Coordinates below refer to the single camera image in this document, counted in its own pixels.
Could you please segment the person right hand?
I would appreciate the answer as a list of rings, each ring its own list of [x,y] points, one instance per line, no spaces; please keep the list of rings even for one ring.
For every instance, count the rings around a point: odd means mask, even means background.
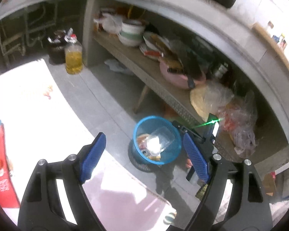
[[[191,160],[190,160],[190,159],[187,159],[187,160],[186,160],[186,167],[187,167],[188,169],[190,169],[192,166],[193,166],[193,164],[192,164]]]

